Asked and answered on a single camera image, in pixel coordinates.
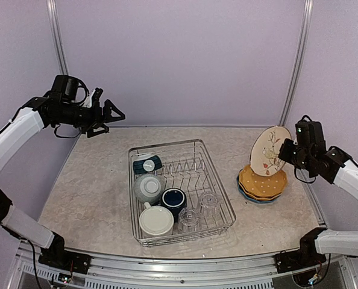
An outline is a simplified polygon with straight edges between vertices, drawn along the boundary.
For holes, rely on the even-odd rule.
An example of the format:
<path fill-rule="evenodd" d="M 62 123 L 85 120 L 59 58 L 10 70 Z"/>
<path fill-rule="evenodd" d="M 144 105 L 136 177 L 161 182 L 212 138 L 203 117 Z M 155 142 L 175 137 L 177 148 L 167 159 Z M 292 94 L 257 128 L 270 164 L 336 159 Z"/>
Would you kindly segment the cream bird pattern plate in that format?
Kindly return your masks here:
<path fill-rule="evenodd" d="M 266 128 L 258 136 L 250 153 L 250 166 L 255 174 L 272 176 L 283 168 L 285 161 L 279 159 L 278 155 L 286 139 L 291 139 L 291 134 L 283 126 Z"/>

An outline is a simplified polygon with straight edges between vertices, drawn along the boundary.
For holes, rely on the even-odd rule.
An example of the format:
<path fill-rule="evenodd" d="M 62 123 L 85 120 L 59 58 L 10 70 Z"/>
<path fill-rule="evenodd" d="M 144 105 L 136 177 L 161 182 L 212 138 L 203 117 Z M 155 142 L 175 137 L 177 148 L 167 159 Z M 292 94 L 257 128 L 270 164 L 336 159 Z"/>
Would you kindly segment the blue polka dot plate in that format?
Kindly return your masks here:
<path fill-rule="evenodd" d="M 265 199 L 265 200 L 255 199 L 255 198 L 249 196 L 249 194 L 244 190 L 243 186 L 239 182 L 239 178 L 236 178 L 236 184 L 237 184 L 240 194 L 245 199 L 247 199 L 251 202 L 254 202 L 255 204 L 271 204 L 271 203 L 275 202 L 281 196 L 281 194 L 279 194 L 272 199 Z"/>

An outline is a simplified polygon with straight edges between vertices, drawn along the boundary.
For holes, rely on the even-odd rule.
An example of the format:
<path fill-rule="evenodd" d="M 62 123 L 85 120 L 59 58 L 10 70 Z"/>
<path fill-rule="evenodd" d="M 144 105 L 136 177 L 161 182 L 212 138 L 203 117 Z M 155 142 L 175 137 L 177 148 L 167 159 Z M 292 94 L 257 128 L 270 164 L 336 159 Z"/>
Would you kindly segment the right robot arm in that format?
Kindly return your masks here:
<path fill-rule="evenodd" d="M 327 229 L 313 229 L 300 240 L 295 263 L 307 267 L 318 256 L 337 254 L 358 257 L 358 164 L 342 149 L 309 152 L 286 139 L 280 158 L 320 176 L 313 192 L 328 221 Z"/>

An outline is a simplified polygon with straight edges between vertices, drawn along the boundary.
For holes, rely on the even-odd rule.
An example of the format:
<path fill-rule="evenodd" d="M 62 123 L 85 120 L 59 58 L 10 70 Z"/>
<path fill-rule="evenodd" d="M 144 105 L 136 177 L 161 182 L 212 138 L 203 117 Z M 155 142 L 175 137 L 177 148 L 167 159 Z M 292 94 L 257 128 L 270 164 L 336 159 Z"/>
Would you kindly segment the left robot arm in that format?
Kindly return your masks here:
<path fill-rule="evenodd" d="M 50 154 L 40 153 L 41 140 L 34 137 L 44 129 L 69 125 L 78 134 L 94 137 L 109 132 L 108 124 L 125 120 L 125 114 L 110 100 L 103 103 L 90 96 L 75 102 L 61 93 L 46 92 L 20 106 L 0 129 L 0 227 L 15 238 L 40 247 L 43 255 L 59 268 L 71 259 L 65 240 L 41 225 L 35 213 L 23 207 L 20 196 L 33 197 L 42 185 L 34 181 L 44 164 L 53 164 Z M 29 188 L 28 194 L 21 189 Z"/>

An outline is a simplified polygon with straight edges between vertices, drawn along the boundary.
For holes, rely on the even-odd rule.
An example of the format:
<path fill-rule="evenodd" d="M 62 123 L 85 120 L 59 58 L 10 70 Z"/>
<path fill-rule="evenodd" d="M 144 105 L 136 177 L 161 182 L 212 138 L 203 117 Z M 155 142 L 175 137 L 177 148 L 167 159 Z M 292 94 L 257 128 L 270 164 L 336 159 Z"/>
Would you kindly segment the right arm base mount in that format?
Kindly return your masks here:
<path fill-rule="evenodd" d="M 322 227 L 314 228 L 300 238 L 300 247 L 297 250 L 281 251 L 274 255 L 277 273 L 291 272 L 325 263 L 326 256 L 317 252 L 315 240 L 326 230 L 327 228 Z"/>

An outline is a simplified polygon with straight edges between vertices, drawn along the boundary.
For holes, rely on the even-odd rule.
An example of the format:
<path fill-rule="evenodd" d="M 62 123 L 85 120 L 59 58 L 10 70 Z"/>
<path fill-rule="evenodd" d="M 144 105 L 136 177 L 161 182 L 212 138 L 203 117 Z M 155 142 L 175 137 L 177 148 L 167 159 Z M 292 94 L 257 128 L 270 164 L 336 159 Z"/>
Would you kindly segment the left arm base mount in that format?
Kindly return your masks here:
<path fill-rule="evenodd" d="M 56 235 L 47 249 L 41 248 L 39 263 L 72 273 L 88 273 L 92 257 L 65 249 L 64 238 Z"/>

